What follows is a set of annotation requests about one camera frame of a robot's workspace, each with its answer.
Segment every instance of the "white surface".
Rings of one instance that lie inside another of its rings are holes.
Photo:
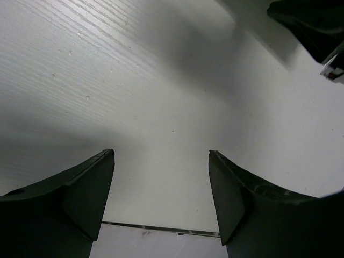
[[[219,238],[102,224],[90,258],[227,258]]]
[[[104,148],[106,221],[218,231],[210,149],[290,190],[342,189],[343,85],[266,1],[227,2],[1,0],[1,194]]]

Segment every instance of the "white floor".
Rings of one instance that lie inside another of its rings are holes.
[[[210,149],[290,190],[344,186],[344,85],[266,0],[0,1],[0,194],[104,148],[104,220],[218,231]]]
[[[103,224],[90,258],[227,258],[219,238]]]

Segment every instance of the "table surface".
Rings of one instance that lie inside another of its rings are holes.
[[[105,221],[217,232],[211,149],[296,192],[341,190],[344,87],[268,4],[2,0],[0,194],[104,148]]]

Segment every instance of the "black object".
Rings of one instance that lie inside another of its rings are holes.
[[[209,175],[228,257],[343,255],[344,192],[324,198],[278,187],[210,151]]]
[[[114,169],[104,150],[76,167],[0,197],[1,258],[87,258]]]
[[[282,0],[268,16],[288,28],[319,63],[344,51],[343,0]]]

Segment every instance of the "stain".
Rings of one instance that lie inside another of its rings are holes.
[[[143,232],[141,233],[141,238],[147,237],[147,236],[149,236],[150,234],[151,234],[151,231],[143,231]]]

